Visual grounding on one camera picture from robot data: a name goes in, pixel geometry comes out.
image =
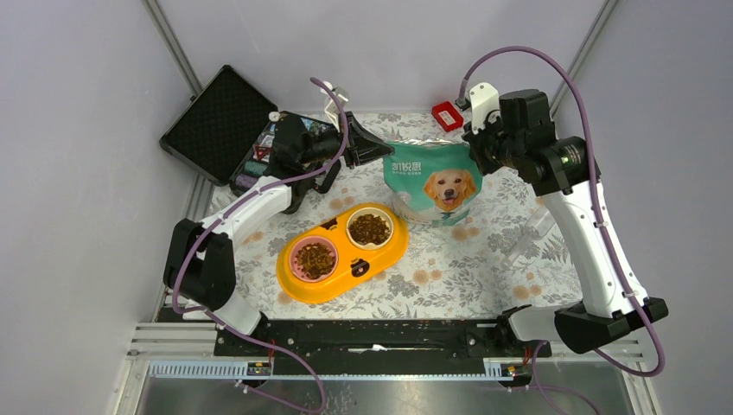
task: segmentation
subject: brown kibble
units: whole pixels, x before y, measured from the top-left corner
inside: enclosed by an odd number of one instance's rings
[[[428,272],[426,270],[417,270],[412,274],[412,281],[415,281],[418,285],[428,284]]]
[[[453,227],[453,230],[450,232],[451,235],[453,235],[453,239],[457,241],[466,240],[468,237],[468,234],[466,233],[466,228],[462,227],[461,225],[456,225]]]
[[[524,285],[517,285],[514,287],[514,297],[518,300],[526,300],[529,298],[529,290]]]
[[[383,244],[390,236],[386,221],[373,214],[363,214],[348,226],[348,234],[357,244]]]
[[[296,263],[308,279],[318,279],[336,266],[336,258],[324,244],[307,244],[296,253]]]
[[[288,294],[286,294],[285,291],[280,291],[277,294],[277,302],[280,303],[280,304],[282,304],[282,305],[285,305],[285,304],[292,303],[293,302],[293,299],[290,298],[290,296]]]

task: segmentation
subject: bag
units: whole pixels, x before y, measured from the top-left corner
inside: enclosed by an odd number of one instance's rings
[[[394,154],[383,163],[395,214],[433,226],[452,226],[468,216],[483,178],[468,146],[415,140],[390,145]]]

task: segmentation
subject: black case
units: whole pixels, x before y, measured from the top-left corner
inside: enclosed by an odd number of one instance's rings
[[[161,147],[226,186],[277,106],[225,65],[160,139]]]

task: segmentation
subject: gray floor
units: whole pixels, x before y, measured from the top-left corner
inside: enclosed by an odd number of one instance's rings
[[[633,413],[618,370],[601,363],[539,364],[544,385],[565,386],[585,394],[602,413]],[[326,382],[328,415],[523,415],[555,413],[539,392],[492,390],[494,382],[477,381],[340,381]],[[299,405],[317,407],[318,391],[312,381],[270,381],[261,386]],[[592,414],[582,400],[550,393],[573,415]],[[295,415],[278,403],[244,395],[231,381],[148,379],[137,415]]]

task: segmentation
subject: clear plastic object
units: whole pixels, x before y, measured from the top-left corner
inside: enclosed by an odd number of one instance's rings
[[[550,211],[547,210],[547,207],[539,207],[523,226],[522,234],[517,243],[512,246],[507,257],[500,262],[501,267],[505,270],[509,269],[514,261],[526,251],[533,240],[543,239],[553,226],[555,226],[555,219]]]

